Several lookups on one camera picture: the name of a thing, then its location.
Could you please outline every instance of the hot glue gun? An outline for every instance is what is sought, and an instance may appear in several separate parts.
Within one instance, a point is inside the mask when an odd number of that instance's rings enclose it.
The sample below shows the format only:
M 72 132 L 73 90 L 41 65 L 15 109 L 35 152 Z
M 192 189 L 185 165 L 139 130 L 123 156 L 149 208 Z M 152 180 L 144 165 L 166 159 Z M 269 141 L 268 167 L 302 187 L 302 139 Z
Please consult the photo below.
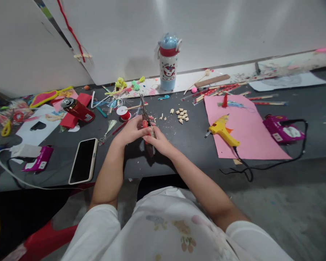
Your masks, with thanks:
M 227 144 L 230 147 L 238 147 L 240 145 L 240 142 L 235 140 L 230 133 L 232 132 L 231 129 L 226 128 L 226 123 L 228 122 L 228 116 L 227 115 L 223 115 L 221 118 L 219 118 L 217 121 L 214 122 L 214 124 L 212 126 L 209 127 L 208 132 L 205 135 L 205 138 L 212 133 L 213 135 L 215 133 L 219 134 L 224 141 L 227 142 Z

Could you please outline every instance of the spool of thread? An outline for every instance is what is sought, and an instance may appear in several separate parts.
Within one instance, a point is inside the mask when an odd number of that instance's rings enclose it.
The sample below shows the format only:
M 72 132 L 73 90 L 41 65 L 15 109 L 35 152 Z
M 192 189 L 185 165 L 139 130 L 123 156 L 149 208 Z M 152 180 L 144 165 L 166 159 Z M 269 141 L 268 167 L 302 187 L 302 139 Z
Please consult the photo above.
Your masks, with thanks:
M 121 117 L 122 120 L 126 121 L 129 120 L 131 117 L 130 112 L 128 111 L 126 106 L 121 106 L 119 107 L 117 110 L 117 115 L 119 115 Z

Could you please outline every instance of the red spray can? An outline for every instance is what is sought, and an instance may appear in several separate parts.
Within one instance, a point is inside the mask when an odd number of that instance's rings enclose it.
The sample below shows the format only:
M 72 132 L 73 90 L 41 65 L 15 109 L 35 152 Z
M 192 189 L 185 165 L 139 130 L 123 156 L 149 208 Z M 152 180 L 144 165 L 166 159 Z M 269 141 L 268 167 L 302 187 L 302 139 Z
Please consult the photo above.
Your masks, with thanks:
M 95 117 L 94 112 L 73 98 L 63 99 L 60 106 L 64 109 L 64 111 L 74 115 L 76 118 L 84 122 L 90 122 Z

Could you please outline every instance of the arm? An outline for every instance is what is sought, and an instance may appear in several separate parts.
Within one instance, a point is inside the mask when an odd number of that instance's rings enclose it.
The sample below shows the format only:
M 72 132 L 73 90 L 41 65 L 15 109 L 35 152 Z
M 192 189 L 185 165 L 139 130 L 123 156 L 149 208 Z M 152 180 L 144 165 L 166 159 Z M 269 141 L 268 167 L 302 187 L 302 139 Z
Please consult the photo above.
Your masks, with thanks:
M 237 220 L 249 221 L 211 178 L 170 144 L 159 128 L 154 127 L 154 131 L 157 139 L 144 136 L 144 140 L 173 162 L 178 174 L 218 227 L 226 231 Z
M 129 120 L 113 139 L 95 183 L 89 209 L 101 204 L 109 204 L 117 209 L 117 196 L 123 183 L 124 148 L 149 132 L 150 128 L 142 128 L 142 116 L 138 115 Z

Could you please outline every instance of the white wall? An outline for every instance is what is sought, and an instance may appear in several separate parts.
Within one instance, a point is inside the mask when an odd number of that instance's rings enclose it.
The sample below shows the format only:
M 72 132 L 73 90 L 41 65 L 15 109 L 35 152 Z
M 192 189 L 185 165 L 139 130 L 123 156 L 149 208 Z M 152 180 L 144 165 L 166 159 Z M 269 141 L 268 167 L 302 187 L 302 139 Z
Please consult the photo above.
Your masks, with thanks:
M 62 0 L 96 84 L 159 75 L 164 32 L 183 39 L 178 71 L 326 47 L 326 0 Z M 56 0 L 45 0 L 70 44 Z
M 18 97 L 92 82 L 33 0 L 0 0 L 0 92 Z

